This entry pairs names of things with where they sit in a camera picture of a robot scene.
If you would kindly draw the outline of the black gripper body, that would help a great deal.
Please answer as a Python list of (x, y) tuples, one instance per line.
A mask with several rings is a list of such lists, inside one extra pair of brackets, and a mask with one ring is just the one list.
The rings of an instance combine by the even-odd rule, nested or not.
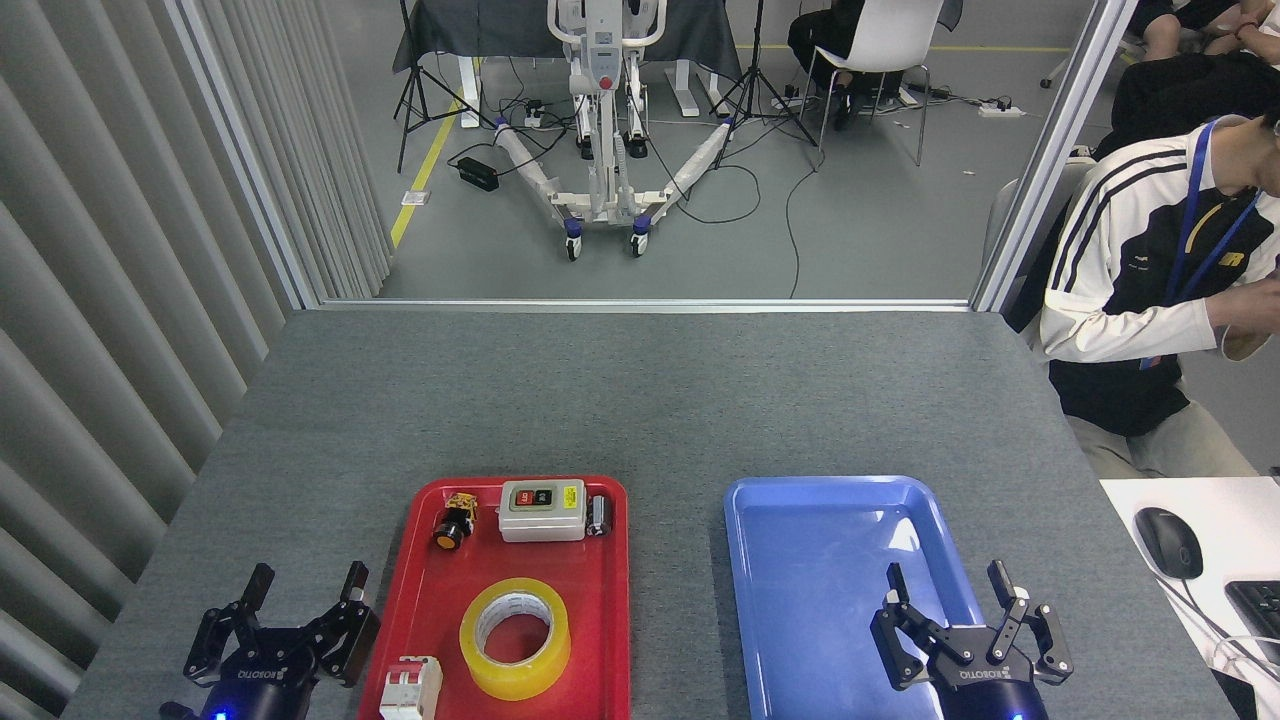
[(1047, 719), (1033, 662), (1012, 644), (1015, 626), (946, 626), (927, 651), (945, 719)]
[(298, 628), (248, 630), (228, 659), (227, 638), (204, 644), (204, 679), (211, 689), (205, 719), (303, 719), (319, 680), (321, 632)]

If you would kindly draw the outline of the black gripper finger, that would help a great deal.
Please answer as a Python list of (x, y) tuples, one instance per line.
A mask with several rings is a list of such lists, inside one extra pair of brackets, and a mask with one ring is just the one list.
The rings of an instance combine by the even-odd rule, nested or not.
[(183, 675), (187, 679), (198, 687), (210, 687), (220, 680), (220, 667), (232, 634), (237, 638), (239, 652), (248, 659), (259, 656), (257, 611), (262, 607), (274, 577), (275, 573), (268, 564), (256, 564), (237, 601), (205, 612), (186, 660)]
[(890, 562), (886, 570), (890, 591), (882, 607), (870, 620), (870, 633), (876, 642), (886, 676), (895, 691), (905, 691), (910, 685), (928, 682), (938, 692), (952, 692), (954, 687), (941, 671), (928, 670), (928, 662), (908, 652), (900, 635), (909, 638), (918, 650), (925, 652), (931, 662), (938, 653), (951, 652), (950, 626), (942, 626), (928, 619), (910, 603), (906, 582), (899, 562)]
[(369, 568), (353, 561), (338, 601), (303, 629), (317, 669), (342, 687), (355, 687), (372, 651), (380, 620), (365, 602)]
[(1065, 683), (1074, 673), (1074, 664), (1066, 641), (1059, 637), (1062, 630), (1059, 614), (1047, 603), (1033, 602), (1028, 591), (1015, 585), (1001, 560), (989, 562), (987, 575), (1004, 610), (1004, 618), (995, 630), (986, 660), (1001, 667), (1009, 665), (1014, 670), (1014, 641), (1020, 629), (1029, 626), (1039, 651), (1034, 662), (1028, 661), (1029, 678), (1050, 685)]

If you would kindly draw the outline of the person's right hand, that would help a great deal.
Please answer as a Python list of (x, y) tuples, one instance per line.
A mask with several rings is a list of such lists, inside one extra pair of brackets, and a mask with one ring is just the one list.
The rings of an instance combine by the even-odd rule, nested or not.
[(1233, 286), (1204, 301), (1210, 325), (1244, 333), (1279, 332), (1279, 270), (1256, 282)]

